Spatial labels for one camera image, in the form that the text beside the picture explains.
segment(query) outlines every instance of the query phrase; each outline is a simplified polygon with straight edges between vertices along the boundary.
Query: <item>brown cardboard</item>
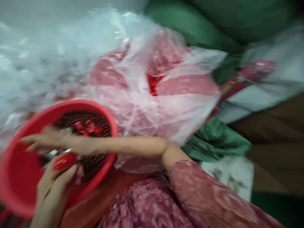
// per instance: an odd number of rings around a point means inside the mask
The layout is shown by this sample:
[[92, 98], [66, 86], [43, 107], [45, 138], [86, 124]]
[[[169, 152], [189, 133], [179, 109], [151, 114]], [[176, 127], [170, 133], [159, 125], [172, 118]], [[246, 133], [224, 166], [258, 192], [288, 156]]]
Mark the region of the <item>brown cardboard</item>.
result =
[[254, 189], [304, 195], [304, 93], [231, 127], [253, 143]]

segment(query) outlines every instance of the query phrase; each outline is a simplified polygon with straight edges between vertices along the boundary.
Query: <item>red bow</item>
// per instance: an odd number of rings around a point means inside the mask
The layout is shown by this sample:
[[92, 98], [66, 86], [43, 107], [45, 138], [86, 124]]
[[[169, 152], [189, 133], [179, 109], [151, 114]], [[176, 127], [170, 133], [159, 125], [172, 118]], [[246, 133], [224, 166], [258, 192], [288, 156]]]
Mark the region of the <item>red bow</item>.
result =
[[102, 134], [103, 128], [97, 128], [95, 124], [91, 120], [87, 120], [85, 122], [86, 128], [84, 128], [83, 124], [78, 121], [74, 124], [77, 130], [83, 134], [84, 136], [90, 136], [90, 133], [94, 132], [97, 136]]

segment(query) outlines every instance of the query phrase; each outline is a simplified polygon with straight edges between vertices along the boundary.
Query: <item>forearm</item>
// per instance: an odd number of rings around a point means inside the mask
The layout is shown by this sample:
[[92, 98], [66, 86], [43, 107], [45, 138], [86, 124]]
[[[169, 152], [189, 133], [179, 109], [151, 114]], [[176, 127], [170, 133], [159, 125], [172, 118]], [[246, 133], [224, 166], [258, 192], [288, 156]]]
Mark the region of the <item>forearm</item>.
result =
[[158, 137], [115, 137], [98, 139], [98, 150], [102, 153], [118, 153], [147, 158], [161, 158], [165, 169], [181, 159], [191, 160], [178, 146]]

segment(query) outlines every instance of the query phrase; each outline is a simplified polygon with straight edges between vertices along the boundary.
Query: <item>floral print fabric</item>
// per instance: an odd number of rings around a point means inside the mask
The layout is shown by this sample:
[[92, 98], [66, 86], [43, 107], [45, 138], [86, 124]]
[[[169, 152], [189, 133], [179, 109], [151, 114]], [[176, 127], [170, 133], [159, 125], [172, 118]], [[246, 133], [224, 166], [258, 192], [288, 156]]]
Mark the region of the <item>floral print fabric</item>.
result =
[[169, 177], [170, 184], [165, 178], [149, 178], [133, 184], [117, 196], [99, 227], [284, 227], [195, 162], [176, 162]]

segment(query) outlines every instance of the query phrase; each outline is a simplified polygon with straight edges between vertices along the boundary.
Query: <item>pile of plastic bags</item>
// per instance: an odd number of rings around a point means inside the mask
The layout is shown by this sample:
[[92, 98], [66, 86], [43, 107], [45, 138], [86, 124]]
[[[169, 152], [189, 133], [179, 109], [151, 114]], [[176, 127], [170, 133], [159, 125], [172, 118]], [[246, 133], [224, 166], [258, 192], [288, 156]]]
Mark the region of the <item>pile of plastic bags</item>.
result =
[[[178, 33], [113, 9], [56, 32], [7, 39], [0, 46], [1, 150], [30, 111], [71, 91], [107, 106], [120, 136], [159, 136], [181, 146], [219, 99], [209, 73], [224, 57], [221, 51], [188, 48]], [[122, 165], [132, 172], [160, 168], [158, 161], [128, 156], [119, 157], [116, 167]]]

